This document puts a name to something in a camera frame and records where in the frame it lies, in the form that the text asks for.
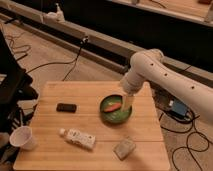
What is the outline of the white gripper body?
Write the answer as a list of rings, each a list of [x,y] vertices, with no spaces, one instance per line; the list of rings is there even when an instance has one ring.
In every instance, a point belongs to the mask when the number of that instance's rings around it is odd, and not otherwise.
[[[136,94],[138,93],[144,83],[144,79],[140,76],[133,77],[132,75],[126,74],[121,80],[120,80],[120,87],[123,89],[123,91],[126,94]]]

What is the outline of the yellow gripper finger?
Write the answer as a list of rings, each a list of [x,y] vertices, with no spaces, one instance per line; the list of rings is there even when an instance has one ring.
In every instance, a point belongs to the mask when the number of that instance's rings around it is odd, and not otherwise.
[[[133,95],[124,94],[122,96],[122,107],[121,107],[121,110],[122,111],[128,110],[131,107],[131,105],[133,103],[133,100],[134,100],[134,96]]]

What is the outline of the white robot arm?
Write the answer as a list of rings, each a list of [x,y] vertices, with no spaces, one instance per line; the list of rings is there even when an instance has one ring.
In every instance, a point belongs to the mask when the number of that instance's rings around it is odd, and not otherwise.
[[[152,81],[178,98],[203,121],[213,125],[213,89],[167,68],[159,49],[136,52],[130,59],[130,69],[121,79],[124,92],[134,95],[145,81]]]

